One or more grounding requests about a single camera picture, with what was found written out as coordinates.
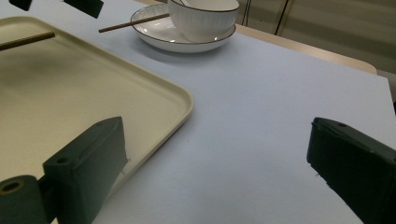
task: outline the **brown chopstick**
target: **brown chopstick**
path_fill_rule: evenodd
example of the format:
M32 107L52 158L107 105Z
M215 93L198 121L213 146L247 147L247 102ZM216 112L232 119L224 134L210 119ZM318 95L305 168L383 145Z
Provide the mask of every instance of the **brown chopstick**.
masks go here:
M27 45L27 44L31 44L40 40L45 40L45 39L49 39L49 38L53 38L55 37L55 33L53 32L47 32L41 35L32 35L26 38L22 38L22 39L18 39L18 40L13 40L13 41L9 41L7 43L3 43L0 44L0 50L4 50L4 49L12 49L12 48L16 48L22 45Z
M145 19L142 19L142 20L138 20L138 21L130 21L130 22L126 22L126 23L123 23L123 24L120 24L120 25L110 26L110 27L107 27L107 28L100 29L99 33L104 33L104 32L107 32L107 31L112 31L112 30L117 30L117 29L120 29L120 28L128 27L128 26L133 26L133 25L137 25L137 24L140 24L140 23L143 23L143 22L147 22L147 21L156 21L156 20L159 20L159 19L162 19L162 18L166 18L166 17L169 17L169 13L161 14L161 15L154 16L154 17L148 17L148 18L145 18Z

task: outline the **saucer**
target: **saucer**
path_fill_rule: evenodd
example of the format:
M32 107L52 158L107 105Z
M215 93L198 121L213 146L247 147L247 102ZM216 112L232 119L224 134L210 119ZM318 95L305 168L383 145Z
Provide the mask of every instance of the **saucer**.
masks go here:
M142 20L164 13L168 13L166 4L144 7L132 15L131 21ZM141 39L156 48L179 53L196 53L216 49L227 43L233 33L235 33L236 26L234 25L226 33L204 42L192 42L187 39L177 30L169 17L134 25L134 29Z

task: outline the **black object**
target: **black object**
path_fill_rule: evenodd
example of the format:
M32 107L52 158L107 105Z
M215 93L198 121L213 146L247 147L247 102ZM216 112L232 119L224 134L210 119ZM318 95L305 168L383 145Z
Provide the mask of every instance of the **black object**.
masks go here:
M396 151L343 123L315 118L307 160L366 224L396 223Z
M103 6L103 2L100 0L64 0L64 2L96 19Z
M127 162L121 117L95 123L29 175L0 183L0 223L88 224Z
M32 0L9 0L9 3L22 10L29 11Z

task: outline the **beige tray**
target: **beige tray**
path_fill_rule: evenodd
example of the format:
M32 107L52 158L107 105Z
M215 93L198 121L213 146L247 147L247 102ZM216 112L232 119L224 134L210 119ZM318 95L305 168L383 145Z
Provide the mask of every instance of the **beige tray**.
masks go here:
M122 116L129 162L116 189L187 119L189 93L43 21L0 20L0 181L44 173L42 163L95 122Z

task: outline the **white table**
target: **white table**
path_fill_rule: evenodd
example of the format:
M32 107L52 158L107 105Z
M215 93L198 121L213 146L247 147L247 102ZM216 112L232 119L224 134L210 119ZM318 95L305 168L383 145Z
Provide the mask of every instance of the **white table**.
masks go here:
M35 0L29 12L0 3L0 18L38 17L194 97L191 118L94 223L361 223L305 157L314 117L396 148L385 78L240 34L220 49L186 55L155 49L133 29L97 32L143 6L105 1L95 20L61 1Z

